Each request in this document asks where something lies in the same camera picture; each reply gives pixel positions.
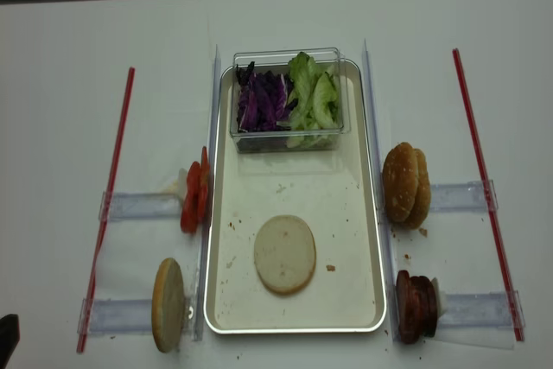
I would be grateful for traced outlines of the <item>bun slice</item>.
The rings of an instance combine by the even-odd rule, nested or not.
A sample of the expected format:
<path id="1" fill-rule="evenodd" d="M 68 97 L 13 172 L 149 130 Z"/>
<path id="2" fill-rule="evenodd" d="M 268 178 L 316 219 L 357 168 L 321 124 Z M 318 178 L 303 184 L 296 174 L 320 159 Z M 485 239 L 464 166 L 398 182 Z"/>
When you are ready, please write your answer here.
<path id="1" fill-rule="evenodd" d="M 314 235 L 308 224 L 295 215 L 268 219 L 257 232 L 253 250 L 263 286 L 277 295 L 302 290 L 315 273 Z"/>
<path id="2" fill-rule="evenodd" d="M 160 352 L 169 353 L 178 346 L 185 305 L 181 267 L 174 258 L 165 258 L 156 273 L 151 306 L 152 334 Z"/>

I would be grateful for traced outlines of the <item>green lettuce leaves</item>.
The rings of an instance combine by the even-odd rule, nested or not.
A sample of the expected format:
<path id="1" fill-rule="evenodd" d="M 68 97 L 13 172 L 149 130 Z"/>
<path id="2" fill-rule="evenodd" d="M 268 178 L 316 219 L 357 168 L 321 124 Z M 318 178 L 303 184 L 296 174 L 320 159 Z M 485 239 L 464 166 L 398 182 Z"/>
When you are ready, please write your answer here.
<path id="1" fill-rule="evenodd" d="M 294 136 L 285 141 L 289 149 L 327 149 L 334 139 L 327 130 L 340 128 L 340 93 L 336 63 L 318 64 L 301 51 L 289 61 L 289 76 L 294 82 L 296 108 L 289 116 Z"/>

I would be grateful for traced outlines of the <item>meat patty rear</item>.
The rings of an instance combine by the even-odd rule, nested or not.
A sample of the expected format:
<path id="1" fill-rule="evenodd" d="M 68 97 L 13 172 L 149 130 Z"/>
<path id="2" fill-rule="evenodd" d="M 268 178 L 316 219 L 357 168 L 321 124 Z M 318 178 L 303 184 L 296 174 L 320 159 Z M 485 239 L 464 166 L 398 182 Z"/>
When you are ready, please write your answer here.
<path id="1" fill-rule="evenodd" d="M 422 334 L 433 338 L 438 321 L 435 288 L 432 282 L 425 276 L 412 277 L 410 280 L 419 297 Z"/>

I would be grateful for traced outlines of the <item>clear plastic salad box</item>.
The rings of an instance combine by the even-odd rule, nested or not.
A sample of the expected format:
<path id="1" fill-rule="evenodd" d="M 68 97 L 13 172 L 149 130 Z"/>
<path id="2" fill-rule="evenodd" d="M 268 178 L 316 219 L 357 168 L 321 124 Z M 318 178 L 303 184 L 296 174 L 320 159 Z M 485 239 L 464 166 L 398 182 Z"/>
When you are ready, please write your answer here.
<path id="1" fill-rule="evenodd" d="M 348 129 L 337 48 L 236 53 L 229 133 L 240 153 L 330 150 Z"/>

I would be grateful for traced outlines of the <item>purple cabbage shreds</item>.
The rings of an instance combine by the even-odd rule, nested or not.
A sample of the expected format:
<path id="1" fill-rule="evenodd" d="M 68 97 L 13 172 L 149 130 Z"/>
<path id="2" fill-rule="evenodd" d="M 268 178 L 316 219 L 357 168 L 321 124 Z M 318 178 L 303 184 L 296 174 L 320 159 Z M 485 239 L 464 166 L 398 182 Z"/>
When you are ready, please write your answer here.
<path id="1" fill-rule="evenodd" d="M 272 71 L 260 73 L 252 61 L 247 67 L 235 67 L 239 85 L 238 132 L 290 130 L 289 116 L 298 104 L 290 76 Z"/>

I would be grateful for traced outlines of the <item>cream metal tray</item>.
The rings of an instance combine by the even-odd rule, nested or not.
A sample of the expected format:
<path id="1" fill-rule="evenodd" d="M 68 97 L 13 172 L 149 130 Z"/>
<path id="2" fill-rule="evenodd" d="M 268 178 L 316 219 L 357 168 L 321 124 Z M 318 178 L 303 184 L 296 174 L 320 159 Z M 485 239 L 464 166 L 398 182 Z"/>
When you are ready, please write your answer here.
<path id="1" fill-rule="evenodd" d="M 241 154 L 230 134 L 232 70 L 214 96 L 213 210 L 204 316 L 218 334 L 369 333 L 386 312 L 359 67 L 344 63 L 350 131 L 332 150 Z M 313 245 L 315 263 L 276 293 L 262 253 Z"/>

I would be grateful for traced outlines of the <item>white pusher block upper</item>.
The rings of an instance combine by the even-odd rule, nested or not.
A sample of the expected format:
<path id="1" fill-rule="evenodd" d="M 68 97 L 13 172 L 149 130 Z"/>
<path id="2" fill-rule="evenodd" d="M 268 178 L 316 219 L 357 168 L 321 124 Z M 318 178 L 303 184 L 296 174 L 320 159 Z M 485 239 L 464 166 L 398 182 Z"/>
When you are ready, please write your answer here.
<path id="1" fill-rule="evenodd" d="M 181 204 L 184 203 L 188 194 L 187 177 L 188 171 L 186 169 L 179 169 L 177 180 L 174 183 L 173 193 Z"/>

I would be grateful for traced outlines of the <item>white pusher block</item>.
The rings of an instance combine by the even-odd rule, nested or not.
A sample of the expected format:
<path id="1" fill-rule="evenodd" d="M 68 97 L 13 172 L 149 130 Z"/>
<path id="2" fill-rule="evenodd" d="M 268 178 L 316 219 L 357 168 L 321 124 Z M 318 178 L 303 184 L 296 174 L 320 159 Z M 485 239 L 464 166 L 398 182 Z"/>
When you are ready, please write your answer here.
<path id="1" fill-rule="evenodd" d="M 181 204 L 184 203 L 188 194 L 187 177 L 188 171 L 186 169 L 179 169 L 177 180 L 174 183 L 173 193 Z"/>
<path id="2" fill-rule="evenodd" d="M 440 291 L 439 282 L 436 277 L 430 280 L 428 298 L 430 312 L 439 319 L 444 314 L 444 311 L 442 307 L 442 292 Z"/>

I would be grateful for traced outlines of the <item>red straw rod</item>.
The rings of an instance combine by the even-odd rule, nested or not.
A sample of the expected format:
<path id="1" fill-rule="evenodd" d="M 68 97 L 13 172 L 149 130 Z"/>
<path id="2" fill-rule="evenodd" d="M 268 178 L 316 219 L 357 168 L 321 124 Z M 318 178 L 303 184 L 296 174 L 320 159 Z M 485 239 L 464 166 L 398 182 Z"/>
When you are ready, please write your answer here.
<path id="1" fill-rule="evenodd" d="M 461 61 L 461 54 L 458 48 L 452 50 L 454 67 L 459 82 L 459 87 L 461 91 L 461 97 L 465 108 L 465 113 L 467 115 L 467 123 L 470 130 L 472 143 L 474 147 L 474 154 L 476 157 L 476 162 L 478 165 L 480 173 L 480 181 L 483 187 L 483 193 L 486 201 L 486 208 L 488 211 L 488 216 L 493 232 L 493 242 L 495 244 L 497 257 L 499 261 L 499 268 L 501 271 L 501 276 L 503 284 L 505 287 L 505 292 L 507 294 L 507 301 L 509 304 L 509 311 L 511 314 L 513 322 L 513 332 L 516 342 L 524 342 L 524 325 L 523 325 L 523 315 L 519 311 L 519 302 L 515 289 L 512 283 L 512 276 L 505 252 L 504 242 L 502 239 L 500 223 L 498 218 L 498 208 L 497 201 L 495 199 L 495 191 L 493 190 L 493 181 L 490 179 L 489 174 L 486 168 L 486 161 L 481 148 L 480 136 L 474 116 L 474 110 L 472 106 L 472 101 L 470 99 L 470 94 L 467 88 L 467 81 L 464 72 L 464 68 Z"/>
<path id="2" fill-rule="evenodd" d="M 92 259 L 92 268 L 91 268 L 91 273 L 89 278 L 89 284 L 87 287 L 86 297 L 84 300 L 84 304 L 85 304 L 84 317 L 81 325 L 82 332 L 79 334 L 79 340 L 76 347 L 77 354 L 82 354 L 86 348 L 87 330 L 90 323 L 90 307 L 92 306 L 94 296 L 95 296 L 95 289 L 96 289 L 97 260 L 98 260 L 99 252 L 102 247 L 106 228 L 107 228 L 107 215 L 111 207 L 111 197 L 113 195 L 115 182 L 117 179 L 118 164 L 119 164 L 120 153 L 121 153 L 122 144 L 124 140 L 124 130 L 125 130 L 126 120 L 128 117 L 128 111 L 130 107 L 130 99 L 131 99 L 131 94 L 133 89 L 134 78 L 135 78 L 135 71 L 136 69 L 134 67 L 130 67 L 128 71 L 125 91 L 124 91 L 124 100 L 122 103 L 119 122 L 118 122 L 118 131 L 117 131 L 116 141 L 115 141 L 112 158 L 111 158 L 111 167 L 110 167 L 110 172 L 108 176 L 108 182 L 105 189 L 104 199 L 100 205 L 99 230 L 98 230 L 98 235 L 97 235 L 97 240 L 95 245 L 95 251 Z"/>

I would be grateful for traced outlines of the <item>white pusher block right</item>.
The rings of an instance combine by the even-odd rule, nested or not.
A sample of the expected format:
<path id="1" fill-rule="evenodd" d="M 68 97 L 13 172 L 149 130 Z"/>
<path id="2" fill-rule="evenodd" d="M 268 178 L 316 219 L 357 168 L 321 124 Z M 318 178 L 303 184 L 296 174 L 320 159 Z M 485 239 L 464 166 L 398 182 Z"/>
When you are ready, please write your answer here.
<path id="1" fill-rule="evenodd" d="M 428 298 L 430 312 L 439 319 L 444 314 L 444 311 L 442 307 L 442 292 L 440 291 L 439 282 L 436 277 L 430 280 Z"/>

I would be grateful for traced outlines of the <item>right red straw rod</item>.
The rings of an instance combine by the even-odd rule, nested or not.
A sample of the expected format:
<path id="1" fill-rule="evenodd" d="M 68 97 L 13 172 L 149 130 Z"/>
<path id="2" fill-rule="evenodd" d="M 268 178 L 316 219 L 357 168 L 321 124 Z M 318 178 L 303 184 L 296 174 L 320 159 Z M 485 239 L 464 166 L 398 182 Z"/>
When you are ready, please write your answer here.
<path id="1" fill-rule="evenodd" d="M 493 190 L 493 181 L 490 179 L 489 174 L 486 168 L 486 161 L 481 148 L 480 136 L 474 116 L 474 110 L 472 106 L 472 101 L 470 99 L 470 94 L 467 88 L 467 81 L 464 72 L 464 68 L 461 61 L 461 54 L 458 48 L 452 50 L 454 67 L 459 82 L 459 87 L 461 91 L 461 97 L 465 108 L 465 113 L 467 115 L 467 123 L 470 130 L 472 143 L 474 147 L 474 154 L 476 157 L 476 162 L 478 165 L 480 173 L 480 181 L 483 187 L 483 193 L 486 201 L 486 208 L 488 211 L 488 216 L 493 232 L 493 242 L 495 244 L 497 257 L 499 261 L 499 268 L 501 271 L 501 276 L 503 284 L 505 287 L 505 292 L 507 294 L 507 301 L 509 304 L 509 311 L 511 314 L 513 322 L 513 332 L 516 342 L 524 342 L 524 325 L 523 325 L 523 315 L 519 311 L 519 302 L 515 289 L 512 283 L 512 276 L 505 252 L 504 242 L 502 239 L 500 223 L 498 218 L 498 208 L 497 201 L 495 199 L 495 191 Z"/>

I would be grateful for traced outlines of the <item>clear rail upper left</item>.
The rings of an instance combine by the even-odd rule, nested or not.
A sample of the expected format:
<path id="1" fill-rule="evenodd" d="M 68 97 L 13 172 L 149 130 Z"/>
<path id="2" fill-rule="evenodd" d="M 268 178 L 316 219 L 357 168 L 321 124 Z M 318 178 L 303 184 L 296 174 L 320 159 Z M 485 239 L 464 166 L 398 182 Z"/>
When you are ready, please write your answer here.
<path id="1" fill-rule="evenodd" d="M 174 219 L 181 216 L 181 203 L 172 193 L 107 193 L 99 208 L 99 221 L 127 219 Z"/>

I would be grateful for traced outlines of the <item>clear rail upper right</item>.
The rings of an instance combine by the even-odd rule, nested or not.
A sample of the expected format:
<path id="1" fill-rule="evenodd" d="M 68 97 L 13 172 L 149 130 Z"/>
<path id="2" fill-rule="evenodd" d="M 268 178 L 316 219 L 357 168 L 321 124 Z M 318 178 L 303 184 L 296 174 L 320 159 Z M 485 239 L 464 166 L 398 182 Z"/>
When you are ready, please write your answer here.
<path id="1" fill-rule="evenodd" d="M 498 203 L 494 183 L 432 184 L 430 212 L 496 212 Z"/>

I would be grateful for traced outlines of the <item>clear rail lower left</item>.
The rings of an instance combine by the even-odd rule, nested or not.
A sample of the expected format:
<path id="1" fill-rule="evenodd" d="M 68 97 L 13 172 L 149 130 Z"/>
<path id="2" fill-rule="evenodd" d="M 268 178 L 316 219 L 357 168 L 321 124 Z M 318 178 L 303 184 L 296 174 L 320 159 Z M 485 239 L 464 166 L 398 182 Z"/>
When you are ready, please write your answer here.
<path id="1" fill-rule="evenodd" d="M 145 334 L 151 331 L 152 301 L 87 300 L 82 302 L 78 334 Z"/>

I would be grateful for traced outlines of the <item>clear rail lower right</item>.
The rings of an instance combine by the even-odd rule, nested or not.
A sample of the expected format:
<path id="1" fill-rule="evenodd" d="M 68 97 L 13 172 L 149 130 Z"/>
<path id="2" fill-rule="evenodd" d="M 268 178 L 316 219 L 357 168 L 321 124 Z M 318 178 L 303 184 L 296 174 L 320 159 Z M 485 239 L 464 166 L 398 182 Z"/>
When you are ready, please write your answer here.
<path id="1" fill-rule="evenodd" d="M 439 328 L 525 328 L 517 291 L 439 294 Z"/>

